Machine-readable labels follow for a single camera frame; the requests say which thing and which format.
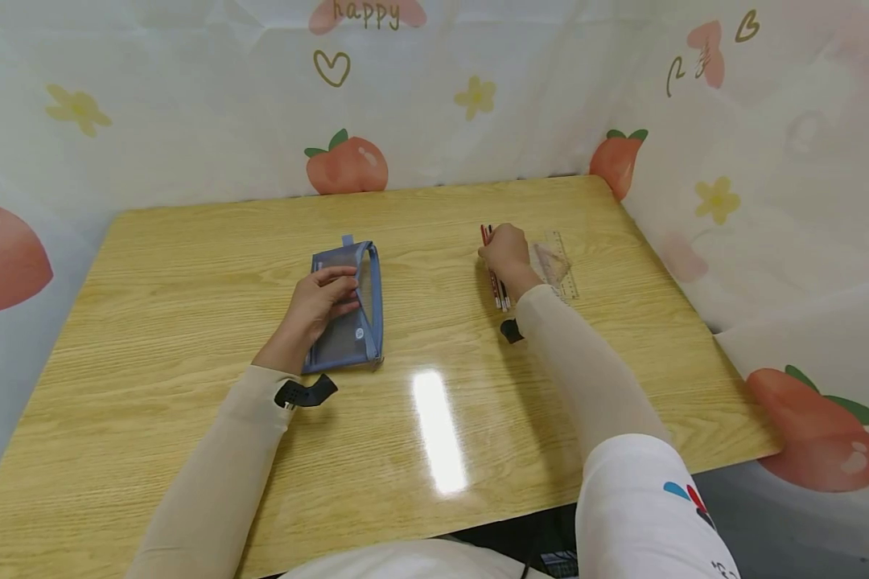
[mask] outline red pencil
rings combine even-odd
[[[492,239],[492,225],[488,226],[489,238]],[[509,298],[509,292],[505,288],[505,281],[498,282],[498,301],[502,303],[502,311],[512,309],[512,299]]]
[[[488,245],[489,241],[487,238],[487,228],[482,224],[480,224],[480,236],[483,237],[483,245],[484,246]],[[505,311],[505,307],[503,307],[504,304],[501,304],[501,300],[500,300],[500,298],[498,298],[498,284],[496,282],[496,274],[492,273],[491,269],[488,269],[488,271],[489,271],[489,281],[491,282],[491,284],[493,286],[493,297],[496,299],[496,310]]]

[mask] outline ruler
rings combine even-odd
[[[528,249],[531,267],[545,284],[553,287],[564,302],[569,303],[579,298],[579,290],[576,289],[576,281],[573,279],[560,232],[544,232],[544,241],[531,244]]]

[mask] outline hand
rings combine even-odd
[[[487,244],[480,248],[479,255],[497,278],[505,282],[506,289],[515,301],[532,287],[543,284],[531,268],[525,232],[514,225],[496,227]]]
[[[297,376],[313,343],[332,319],[359,309],[356,300],[357,268],[319,269],[296,284],[280,327],[251,364]]]

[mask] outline white backdrop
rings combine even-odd
[[[745,577],[869,577],[869,2],[685,0],[637,42],[593,172],[787,439],[699,489]]]
[[[1,0],[0,453],[120,209],[590,165],[805,409],[699,477],[740,568],[869,577],[869,1]]]

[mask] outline wooden table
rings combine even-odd
[[[0,465],[0,578],[121,577],[229,385],[342,233],[382,261],[385,363],[283,438],[240,577],[576,500],[553,385],[498,334],[478,224],[562,233],[574,306],[692,471],[780,450],[768,419],[596,177],[131,211],[112,225]]]

